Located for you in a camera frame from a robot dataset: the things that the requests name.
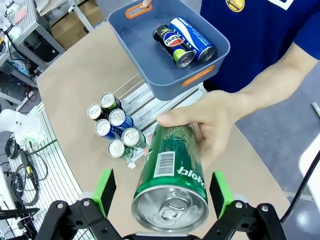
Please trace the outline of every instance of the can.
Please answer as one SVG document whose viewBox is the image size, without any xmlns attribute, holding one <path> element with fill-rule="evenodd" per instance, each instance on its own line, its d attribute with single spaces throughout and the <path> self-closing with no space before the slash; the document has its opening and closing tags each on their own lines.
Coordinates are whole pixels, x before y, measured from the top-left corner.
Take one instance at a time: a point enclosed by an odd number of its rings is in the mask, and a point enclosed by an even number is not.
<svg viewBox="0 0 320 240">
<path fill-rule="evenodd" d="M 121 109 L 115 109 L 110 113 L 109 122 L 119 129 L 121 133 L 126 129 L 134 128 L 135 126 L 132 117 Z"/>
<path fill-rule="evenodd" d="M 101 119 L 107 119 L 108 113 L 105 109 L 103 109 L 99 104 L 92 104 L 88 107 L 86 111 L 86 115 L 89 119 L 94 121 L 99 121 Z"/>
<path fill-rule="evenodd" d="M 152 36 L 170 55 L 178 68 L 188 66 L 195 58 L 195 53 L 190 51 L 184 43 L 184 40 L 174 33 L 167 25 L 157 27 Z"/>
<path fill-rule="evenodd" d="M 121 136 L 124 145 L 133 148 L 145 149 L 148 147 L 145 135 L 135 128 L 128 128 L 124 130 Z"/>
<path fill-rule="evenodd" d="M 121 139 L 121 134 L 106 119 L 99 120 L 94 126 L 94 131 L 99 137 L 104 137 L 110 141 Z"/>
<path fill-rule="evenodd" d="M 131 212 L 145 228 L 191 232 L 208 217 L 208 197 L 195 132 L 189 125 L 158 125 Z"/>
<path fill-rule="evenodd" d="M 101 96 L 100 106 L 109 111 L 122 109 L 121 101 L 111 92 L 107 92 Z"/>
<path fill-rule="evenodd" d="M 114 159 L 130 161 L 134 156 L 134 149 L 125 146 L 121 140 L 112 140 L 108 145 L 108 153 Z"/>
<path fill-rule="evenodd" d="M 199 62 L 208 61 L 216 53 L 216 48 L 194 26 L 182 17 L 176 17 L 169 25 L 185 44 L 195 53 Z"/>
</svg>

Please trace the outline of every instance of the pink paper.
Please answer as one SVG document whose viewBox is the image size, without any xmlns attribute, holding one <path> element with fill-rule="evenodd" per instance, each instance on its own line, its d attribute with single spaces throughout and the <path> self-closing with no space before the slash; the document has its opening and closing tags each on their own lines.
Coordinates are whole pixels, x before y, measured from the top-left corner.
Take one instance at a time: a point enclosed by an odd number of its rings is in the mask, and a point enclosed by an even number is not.
<svg viewBox="0 0 320 240">
<path fill-rule="evenodd" d="M 28 10 L 27 7 L 24 6 L 23 8 L 19 9 L 14 14 L 14 25 L 19 23 L 25 16 L 27 16 Z"/>
</svg>

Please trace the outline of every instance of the cardboard box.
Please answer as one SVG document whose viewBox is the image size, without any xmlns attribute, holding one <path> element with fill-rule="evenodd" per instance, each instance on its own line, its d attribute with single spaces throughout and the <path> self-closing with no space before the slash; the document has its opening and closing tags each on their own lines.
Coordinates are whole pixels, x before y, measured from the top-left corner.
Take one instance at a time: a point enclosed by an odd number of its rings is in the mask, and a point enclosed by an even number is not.
<svg viewBox="0 0 320 240">
<path fill-rule="evenodd" d="M 79 7 L 79 9 L 93 27 L 105 20 L 95 0 L 85 2 Z M 71 14 L 67 14 L 54 24 L 51 27 L 51 33 L 53 37 L 67 50 L 89 32 L 79 20 L 77 14 L 73 12 Z"/>
</svg>

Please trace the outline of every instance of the bin handle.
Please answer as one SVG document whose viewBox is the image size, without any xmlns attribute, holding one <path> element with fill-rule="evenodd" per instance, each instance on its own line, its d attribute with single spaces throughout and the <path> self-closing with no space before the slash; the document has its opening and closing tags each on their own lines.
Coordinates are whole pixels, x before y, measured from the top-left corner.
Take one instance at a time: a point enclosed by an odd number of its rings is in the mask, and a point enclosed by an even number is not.
<svg viewBox="0 0 320 240">
<path fill-rule="evenodd" d="M 198 74 L 194 75 L 193 77 L 190 77 L 189 79 L 185 80 L 182 83 L 182 87 L 187 87 L 190 84 L 194 83 L 195 81 L 197 81 L 199 78 L 203 77 L 204 75 L 210 73 L 212 70 L 215 69 L 215 65 L 212 65 L 210 67 L 208 67 L 207 69 L 203 70 L 202 72 L 199 72 Z"/>
<path fill-rule="evenodd" d="M 148 7 L 145 7 L 145 8 L 141 8 L 142 6 L 143 6 L 143 4 L 140 3 L 140 4 L 138 4 L 138 5 L 135 5 L 135 6 L 133 6 L 133 7 L 130 7 L 129 9 L 127 9 L 127 10 L 125 11 L 125 16 L 126 16 L 126 18 L 127 18 L 127 19 L 133 19 L 133 18 L 135 18 L 135 17 L 140 16 L 141 14 L 147 13 L 147 12 L 149 12 L 149 11 L 152 10 L 152 3 L 150 3 L 149 6 L 148 6 Z M 131 12 L 132 12 L 133 10 L 135 10 L 135 9 L 141 9 L 141 11 L 136 12 L 136 13 L 134 13 L 134 14 L 131 14 Z"/>
</svg>

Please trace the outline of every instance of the barcode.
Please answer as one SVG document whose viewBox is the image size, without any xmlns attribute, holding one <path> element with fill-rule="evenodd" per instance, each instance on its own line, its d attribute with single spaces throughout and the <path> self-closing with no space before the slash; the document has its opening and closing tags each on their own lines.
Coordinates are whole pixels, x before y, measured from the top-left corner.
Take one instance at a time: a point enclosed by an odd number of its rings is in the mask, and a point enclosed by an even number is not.
<svg viewBox="0 0 320 240">
<path fill-rule="evenodd" d="M 166 151 L 158 154 L 156 160 L 154 178 L 175 175 L 175 155 L 174 151 Z"/>
</svg>

